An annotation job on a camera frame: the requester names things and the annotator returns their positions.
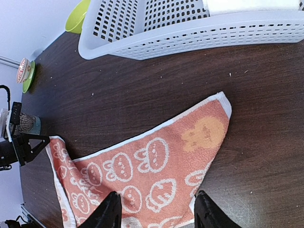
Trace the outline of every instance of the perforated basket side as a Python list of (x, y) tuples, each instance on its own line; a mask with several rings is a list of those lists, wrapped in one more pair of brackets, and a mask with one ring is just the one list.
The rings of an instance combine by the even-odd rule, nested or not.
[[(252, 12), (242, 13), (249, 19)], [(232, 45), (295, 43), (304, 39), (304, 13), (259, 12), (259, 19), (200, 26), (138, 42), (112, 54), (138, 60)]]
[(229, 45), (298, 42), (304, 37), (303, 1), (299, 9), (209, 17), (202, 0), (91, 0), (79, 53), (86, 59), (106, 54), (147, 59)]

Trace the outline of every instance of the wood grain surface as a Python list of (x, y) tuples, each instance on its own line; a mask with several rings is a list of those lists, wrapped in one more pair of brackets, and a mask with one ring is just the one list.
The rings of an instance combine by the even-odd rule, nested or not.
[[(224, 91), (232, 118), (202, 188), (243, 228), (304, 226), (304, 42), (87, 61), (78, 40), (65, 33), (37, 58), (22, 98), (23, 112), (41, 118), (44, 135), (61, 136), (72, 159)], [(48, 228), (62, 227), (45, 152), (21, 178), (25, 207)]]

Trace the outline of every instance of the orange towel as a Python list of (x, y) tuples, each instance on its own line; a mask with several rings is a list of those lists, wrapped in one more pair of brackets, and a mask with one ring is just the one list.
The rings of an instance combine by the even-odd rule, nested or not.
[(231, 105), (218, 93), (139, 136), (71, 160), (64, 141), (47, 146), (65, 228), (83, 223), (113, 190), (124, 228), (172, 228), (194, 222), (191, 203), (220, 145)]

